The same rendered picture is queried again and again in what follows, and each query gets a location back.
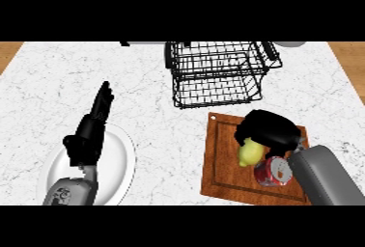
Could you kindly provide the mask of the yellow lemon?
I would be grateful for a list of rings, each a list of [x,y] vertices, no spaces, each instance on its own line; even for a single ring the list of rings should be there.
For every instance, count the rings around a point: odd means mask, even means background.
[[[262,158],[264,147],[261,144],[253,142],[249,138],[243,140],[243,146],[237,149],[237,161],[239,166],[255,165]]]

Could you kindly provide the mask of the red can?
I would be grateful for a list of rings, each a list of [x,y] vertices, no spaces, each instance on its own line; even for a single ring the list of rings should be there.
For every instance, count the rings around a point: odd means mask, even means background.
[[[292,179],[292,171],[285,158],[270,157],[253,168],[255,181],[261,186],[285,186]]]

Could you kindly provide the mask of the pale grey appliance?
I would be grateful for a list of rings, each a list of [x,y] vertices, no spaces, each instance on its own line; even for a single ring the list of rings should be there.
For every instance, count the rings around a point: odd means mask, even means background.
[[[273,43],[282,47],[299,47],[305,41],[273,41]]]

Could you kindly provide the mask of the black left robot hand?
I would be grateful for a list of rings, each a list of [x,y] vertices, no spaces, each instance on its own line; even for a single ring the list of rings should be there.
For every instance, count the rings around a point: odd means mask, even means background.
[[[113,95],[109,83],[103,81],[91,111],[84,115],[75,133],[66,135],[61,139],[70,167],[97,165],[101,156],[104,124],[112,100]]]

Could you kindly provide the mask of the white appliance with black foot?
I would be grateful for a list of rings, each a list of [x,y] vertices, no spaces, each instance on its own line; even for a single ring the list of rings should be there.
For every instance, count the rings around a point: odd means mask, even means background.
[[[141,44],[141,45],[154,45],[154,44],[165,44],[165,41],[120,41],[119,45],[120,46],[129,46],[129,45],[135,45],[135,44]]]

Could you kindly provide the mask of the brown wooden cutting board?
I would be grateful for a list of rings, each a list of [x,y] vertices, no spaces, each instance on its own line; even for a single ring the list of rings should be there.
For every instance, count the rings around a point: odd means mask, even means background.
[[[237,143],[233,138],[243,118],[208,113],[200,194],[251,205],[308,206],[310,201],[295,179],[280,187],[259,186],[253,167],[237,165]]]

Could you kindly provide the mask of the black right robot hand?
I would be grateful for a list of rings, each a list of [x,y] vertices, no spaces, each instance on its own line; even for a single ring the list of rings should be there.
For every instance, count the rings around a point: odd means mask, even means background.
[[[252,110],[236,126],[233,137],[239,146],[245,145],[243,140],[249,138],[268,147],[265,158],[283,157],[285,153],[298,146],[301,130],[280,115],[264,110]]]

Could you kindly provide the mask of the white plate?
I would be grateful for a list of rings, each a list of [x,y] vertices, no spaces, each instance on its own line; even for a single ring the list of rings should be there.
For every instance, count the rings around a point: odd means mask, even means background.
[[[113,124],[104,126],[101,156],[97,163],[98,191],[95,206],[116,206],[126,194],[135,168],[134,145],[125,131]],[[51,185],[60,178],[82,178],[69,166],[64,147],[57,144],[45,159],[36,182],[36,203],[42,204]]]

